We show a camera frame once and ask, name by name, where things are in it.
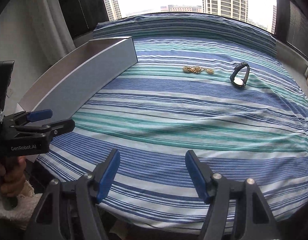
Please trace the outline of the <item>white cardboard box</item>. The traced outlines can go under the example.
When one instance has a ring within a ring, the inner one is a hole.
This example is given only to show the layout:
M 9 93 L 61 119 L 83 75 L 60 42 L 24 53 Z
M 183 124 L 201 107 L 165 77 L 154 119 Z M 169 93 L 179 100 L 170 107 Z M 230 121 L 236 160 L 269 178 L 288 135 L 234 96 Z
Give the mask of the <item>white cardboard box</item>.
M 71 51 L 35 81 L 16 105 L 16 112 L 50 109 L 41 126 L 69 119 L 91 97 L 138 62 L 131 37 L 89 40 Z

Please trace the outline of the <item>gold chain earrings cluster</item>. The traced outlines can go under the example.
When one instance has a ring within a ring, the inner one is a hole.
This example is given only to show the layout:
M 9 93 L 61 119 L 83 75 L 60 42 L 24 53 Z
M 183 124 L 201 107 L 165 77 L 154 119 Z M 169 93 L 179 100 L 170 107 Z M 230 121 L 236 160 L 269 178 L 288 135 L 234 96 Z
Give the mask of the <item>gold chain earrings cluster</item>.
M 192 66 L 192 67 L 184 66 L 183 67 L 183 72 L 185 72 L 185 73 L 194 73 L 194 74 L 200 74 L 201 72 L 206 72 L 209 75 L 213 75 L 214 74 L 214 71 L 212 69 L 210 69 L 210 68 L 203 68 L 203 67 L 200 67 L 200 66 Z

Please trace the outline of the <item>white fluffy rug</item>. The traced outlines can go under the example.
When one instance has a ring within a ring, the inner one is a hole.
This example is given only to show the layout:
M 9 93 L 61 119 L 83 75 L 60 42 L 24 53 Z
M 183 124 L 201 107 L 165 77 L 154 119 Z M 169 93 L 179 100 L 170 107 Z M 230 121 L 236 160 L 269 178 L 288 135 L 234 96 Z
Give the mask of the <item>white fluffy rug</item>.
M 0 193 L 0 219 L 26 230 L 41 197 L 42 193 L 35 193 L 27 180 L 17 197 L 8 198 Z

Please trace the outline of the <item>blue green striped bedsheet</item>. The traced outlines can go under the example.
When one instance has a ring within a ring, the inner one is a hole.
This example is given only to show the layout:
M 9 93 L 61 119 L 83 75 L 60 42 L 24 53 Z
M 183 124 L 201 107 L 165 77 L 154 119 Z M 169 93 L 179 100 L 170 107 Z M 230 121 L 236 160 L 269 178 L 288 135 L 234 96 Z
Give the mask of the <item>blue green striped bedsheet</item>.
M 75 180 L 116 148 L 120 166 L 101 207 L 146 228 L 201 229 L 208 206 L 185 166 L 188 150 L 228 179 L 253 178 L 277 220 L 308 203 L 308 98 L 270 33 L 186 13 L 128 17 L 93 32 L 118 36 L 133 38 L 138 62 L 76 111 L 74 131 L 55 138 L 39 164 Z M 242 62 L 250 73 L 237 88 L 230 76 Z

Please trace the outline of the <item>left white curtain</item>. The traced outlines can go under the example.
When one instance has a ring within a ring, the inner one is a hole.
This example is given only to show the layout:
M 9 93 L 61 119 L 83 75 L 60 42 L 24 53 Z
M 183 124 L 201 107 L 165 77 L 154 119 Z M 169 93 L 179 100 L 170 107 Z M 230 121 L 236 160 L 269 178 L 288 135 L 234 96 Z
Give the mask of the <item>left white curtain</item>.
M 76 47 L 66 25 L 59 0 L 37 0 L 41 23 L 46 37 L 46 52 L 52 60 L 58 60 Z

